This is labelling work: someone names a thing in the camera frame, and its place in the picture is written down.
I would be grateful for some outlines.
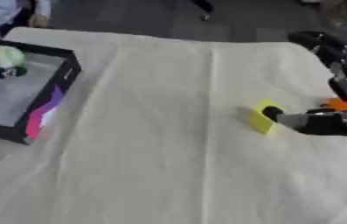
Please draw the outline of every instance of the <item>orange object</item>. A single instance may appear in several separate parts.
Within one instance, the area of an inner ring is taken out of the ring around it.
[[[337,111],[347,110],[347,101],[343,101],[340,98],[329,98],[326,102],[327,109],[335,109]]]

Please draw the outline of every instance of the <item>white cloth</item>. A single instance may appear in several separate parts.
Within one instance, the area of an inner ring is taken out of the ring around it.
[[[278,126],[332,96],[328,70],[286,43],[199,43],[16,29],[73,49],[84,73],[33,146],[0,140],[0,224],[347,224],[347,137]]]

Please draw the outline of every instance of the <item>hand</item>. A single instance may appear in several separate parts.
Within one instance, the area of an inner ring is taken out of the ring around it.
[[[29,26],[35,28],[48,28],[49,18],[38,13],[33,14],[29,19]]]

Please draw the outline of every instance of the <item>yellow sponge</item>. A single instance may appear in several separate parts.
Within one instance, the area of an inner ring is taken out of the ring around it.
[[[262,134],[268,134],[276,124],[273,120],[263,115],[263,110],[270,106],[283,110],[283,108],[278,106],[274,101],[265,98],[251,110],[247,120],[249,126]]]

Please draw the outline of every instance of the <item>black box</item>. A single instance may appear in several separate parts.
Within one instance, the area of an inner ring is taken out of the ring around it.
[[[81,71],[73,51],[0,40],[26,54],[28,73],[0,80],[0,138],[31,144]]]

